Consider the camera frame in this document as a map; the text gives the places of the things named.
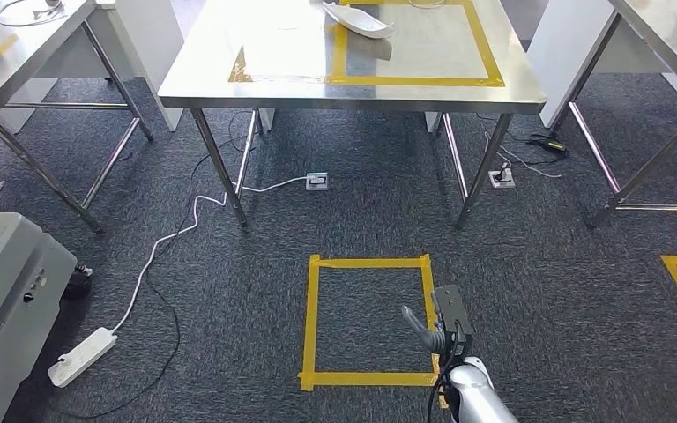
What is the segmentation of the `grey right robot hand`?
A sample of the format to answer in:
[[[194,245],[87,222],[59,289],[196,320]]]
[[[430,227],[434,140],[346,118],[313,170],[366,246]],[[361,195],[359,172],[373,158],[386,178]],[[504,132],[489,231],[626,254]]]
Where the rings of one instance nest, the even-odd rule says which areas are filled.
[[[443,331],[425,328],[416,318],[413,311],[407,306],[401,308],[401,313],[406,323],[410,326],[425,348],[435,354],[443,354],[446,352],[446,336]]]

